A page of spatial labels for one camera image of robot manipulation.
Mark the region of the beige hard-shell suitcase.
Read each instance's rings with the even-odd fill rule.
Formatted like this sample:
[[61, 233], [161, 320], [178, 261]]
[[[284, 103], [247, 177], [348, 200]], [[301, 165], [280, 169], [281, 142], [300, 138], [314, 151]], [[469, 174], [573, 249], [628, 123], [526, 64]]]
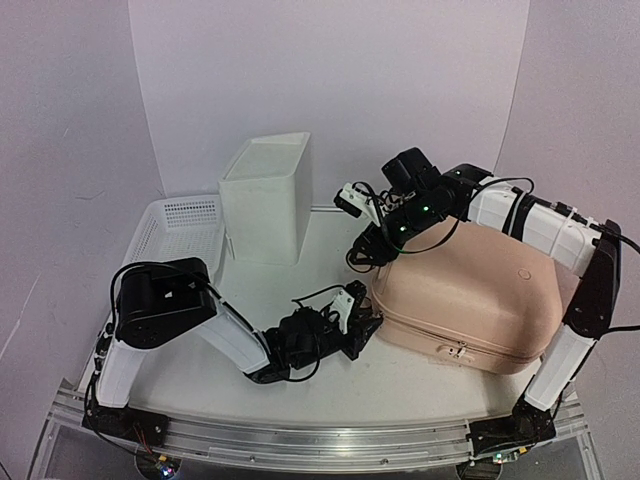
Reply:
[[371, 283], [393, 345], [500, 375], [538, 360], [563, 308], [554, 261], [499, 231], [470, 223], [438, 246], [453, 220], [410, 240], [409, 254]]

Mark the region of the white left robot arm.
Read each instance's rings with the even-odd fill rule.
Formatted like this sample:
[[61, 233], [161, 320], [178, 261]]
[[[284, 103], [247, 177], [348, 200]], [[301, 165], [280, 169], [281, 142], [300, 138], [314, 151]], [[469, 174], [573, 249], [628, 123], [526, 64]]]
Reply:
[[138, 261], [121, 267], [109, 287], [111, 314], [99, 334], [86, 387], [82, 425], [114, 445], [137, 443], [150, 454], [163, 445], [169, 419], [133, 408], [130, 394], [148, 353], [194, 333], [232, 361], [251, 382], [294, 382], [293, 371], [317, 372], [337, 352], [349, 360], [383, 323], [358, 281], [333, 286], [321, 309], [306, 297], [266, 331], [254, 327], [211, 283], [204, 261]]

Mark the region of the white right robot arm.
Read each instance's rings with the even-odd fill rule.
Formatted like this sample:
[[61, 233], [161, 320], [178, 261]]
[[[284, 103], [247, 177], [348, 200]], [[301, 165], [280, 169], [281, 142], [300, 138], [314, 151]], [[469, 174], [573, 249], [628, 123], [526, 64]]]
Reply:
[[386, 192], [353, 182], [335, 197], [369, 219], [347, 260], [375, 270], [381, 337], [487, 373], [533, 369], [508, 414], [471, 422], [475, 457], [551, 440], [565, 390], [611, 328], [619, 226], [537, 197], [529, 179], [440, 171], [417, 148], [382, 171]]

